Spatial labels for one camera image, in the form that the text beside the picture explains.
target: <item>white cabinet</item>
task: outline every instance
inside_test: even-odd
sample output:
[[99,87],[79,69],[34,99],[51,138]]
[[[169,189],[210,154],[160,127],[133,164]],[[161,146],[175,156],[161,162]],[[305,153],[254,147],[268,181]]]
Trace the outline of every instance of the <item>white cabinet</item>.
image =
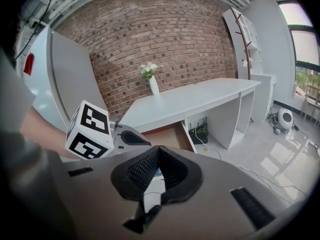
[[261,124],[270,113],[274,103],[274,88],[277,77],[274,74],[251,74],[251,79],[261,82],[255,89],[251,118],[255,123]]

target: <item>white desk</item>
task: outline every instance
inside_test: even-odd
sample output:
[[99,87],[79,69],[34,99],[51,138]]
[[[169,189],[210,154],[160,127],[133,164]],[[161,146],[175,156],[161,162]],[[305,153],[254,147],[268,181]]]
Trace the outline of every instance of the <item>white desk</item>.
[[120,124],[143,133],[176,122],[189,125],[207,117],[208,131],[226,149],[244,136],[259,81],[217,78],[137,99]]

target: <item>white vase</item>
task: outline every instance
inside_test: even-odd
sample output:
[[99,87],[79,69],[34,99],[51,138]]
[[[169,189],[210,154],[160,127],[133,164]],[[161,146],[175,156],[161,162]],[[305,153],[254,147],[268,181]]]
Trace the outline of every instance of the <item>white vase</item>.
[[153,95],[159,95],[159,87],[154,75],[149,79],[149,84]]

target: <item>desk leg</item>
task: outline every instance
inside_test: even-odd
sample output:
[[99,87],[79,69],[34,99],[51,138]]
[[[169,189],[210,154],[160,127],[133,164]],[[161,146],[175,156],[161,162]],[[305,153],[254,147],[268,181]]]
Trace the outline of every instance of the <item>desk leg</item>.
[[236,124],[236,128],[242,133],[246,133],[247,131],[252,108],[254,105],[254,100],[255,100],[254,91],[241,97],[240,112],[239,112],[239,118]]
[[207,116],[209,133],[226,149],[229,149],[237,127],[240,103],[239,95],[238,98],[210,109]]

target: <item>red light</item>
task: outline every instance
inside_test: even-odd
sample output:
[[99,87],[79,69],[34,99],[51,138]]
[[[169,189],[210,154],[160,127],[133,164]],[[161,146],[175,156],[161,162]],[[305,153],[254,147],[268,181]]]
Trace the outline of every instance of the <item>red light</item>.
[[34,63],[35,56],[30,52],[28,57],[26,57],[23,72],[31,76],[32,65]]

